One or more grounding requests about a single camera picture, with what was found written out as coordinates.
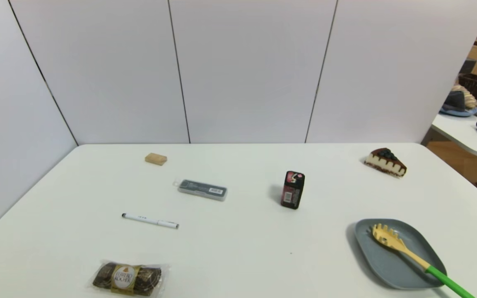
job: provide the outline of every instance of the eraser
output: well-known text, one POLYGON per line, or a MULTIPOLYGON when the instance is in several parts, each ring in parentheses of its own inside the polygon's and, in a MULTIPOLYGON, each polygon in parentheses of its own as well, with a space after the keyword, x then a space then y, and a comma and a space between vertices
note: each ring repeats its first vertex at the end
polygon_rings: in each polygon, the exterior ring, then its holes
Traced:
POLYGON ((162 166, 167 161, 167 157, 163 155, 151 153, 145 157, 145 161, 153 163, 153 164, 157 164, 158 166, 162 166))

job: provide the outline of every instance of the gray plate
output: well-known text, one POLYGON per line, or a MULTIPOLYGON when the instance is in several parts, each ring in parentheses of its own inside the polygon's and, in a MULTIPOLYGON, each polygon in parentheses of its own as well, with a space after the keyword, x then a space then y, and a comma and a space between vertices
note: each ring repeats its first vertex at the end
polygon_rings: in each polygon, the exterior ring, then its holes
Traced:
POLYGON ((371 235, 373 225, 387 224, 399 234, 406 246, 419 257, 446 274, 445 266, 428 241, 411 225, 396 219, 362 219, 355 228, 356 240, 371 270, 387 285, 402 290, 440 287, 441 281, 424 273, 410 257, 380 245, 371 235))

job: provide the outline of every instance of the yellow spoon head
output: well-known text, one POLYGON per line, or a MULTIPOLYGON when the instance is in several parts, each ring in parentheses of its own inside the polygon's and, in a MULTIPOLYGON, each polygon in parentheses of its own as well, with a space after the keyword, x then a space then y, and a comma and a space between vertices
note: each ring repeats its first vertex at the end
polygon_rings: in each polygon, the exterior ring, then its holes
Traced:
POLYGON ((407 249, 403 240, 399 238, 399 234, 392 228, 388 229, 388 225, 376 224, 373 226, 373 237, 381 245, 396 249, 398 251, 405 251, 407 249))

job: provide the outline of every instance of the cheesecake slice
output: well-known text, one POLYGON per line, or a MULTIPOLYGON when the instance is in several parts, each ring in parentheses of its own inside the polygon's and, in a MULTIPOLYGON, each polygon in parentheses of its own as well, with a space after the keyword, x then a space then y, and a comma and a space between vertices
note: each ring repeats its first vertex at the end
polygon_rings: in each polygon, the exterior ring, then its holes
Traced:
POLYGON ((406 173, 406 166, 388 148, 373 150, 364 164, 394 177, 400 178, 406 173))

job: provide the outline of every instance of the ferrero rocher package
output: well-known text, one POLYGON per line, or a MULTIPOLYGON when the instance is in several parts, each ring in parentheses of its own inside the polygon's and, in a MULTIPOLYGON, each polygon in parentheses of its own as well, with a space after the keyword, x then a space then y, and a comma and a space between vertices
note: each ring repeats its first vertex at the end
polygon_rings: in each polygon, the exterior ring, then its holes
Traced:
POLYGON ((112 293, 159 298, 164 291, 167 265, 130 265, 103 262, 93 279, 93 286, 112 293))

